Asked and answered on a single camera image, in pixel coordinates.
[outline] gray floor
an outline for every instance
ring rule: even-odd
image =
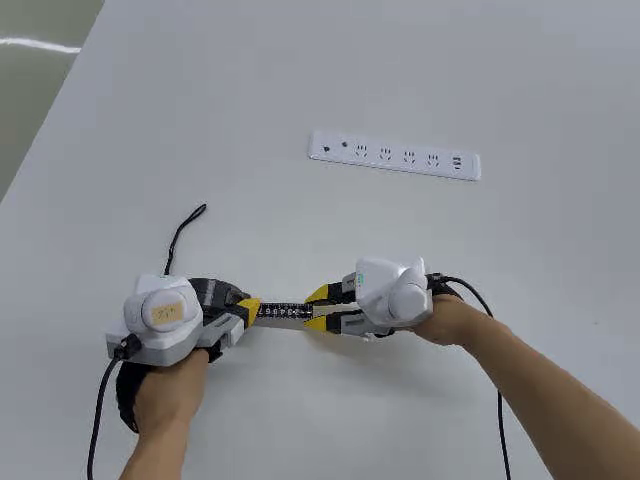
[[[102,0],[0,2],[0,200],[101,6]],[[46,43],[23,45],[32,40]],[[60,46],[72,49],[55,51]]]

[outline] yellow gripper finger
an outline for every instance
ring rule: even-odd
[[[313,317],[310,320],[304,322],[304,326],[318,332],[327,331],[327,316],[322,315],[320,317]]]
[[[327,300],[328,298],[329,298],[329,284],[325,283],[323,286],[321,286],[319,289],[313,292],[310,296],[308,296],[307,299],[304,301],[304,303],[320,302],[322,300]]]
[[[256,316],[258,315],[258,309],[260,308],[260,299],[259,298],[246,298],[244,300],[240,300],[238,305],[246,308],[249,311],[249,318],[247,319],[247,328],[253,325],[253,322],[256,321]]]

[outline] cable connector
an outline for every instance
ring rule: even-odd
[[[120,341],[113,351],[113,358],[118,360],[129,360],[136,353],[142,350],[142,342],[135,333],[127,335]]]
[[[441,285],[444,283],[443,275],[441,273],[429,273],[426,275],[427,277],[427,289],[433,290],[435,285]]]

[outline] white table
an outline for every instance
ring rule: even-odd
[[[640,423],[637,2],[111,0],[0,206],[3,477],[82,475],[134,279],[300,300],[423,255]],[[467,183],[306,158],[314,128],[464,148]],[[258,329],[209,371],[184,478],[495,479],[462,351]],[[506,413],[514,479],[546,475]],[[96,477],[134,444],[107,391]]]

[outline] power strip switch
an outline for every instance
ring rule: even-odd
[[[309,158],[458,180],[480,180],[480,157],[475,153],[402,145],[341,133],[314,132]]]

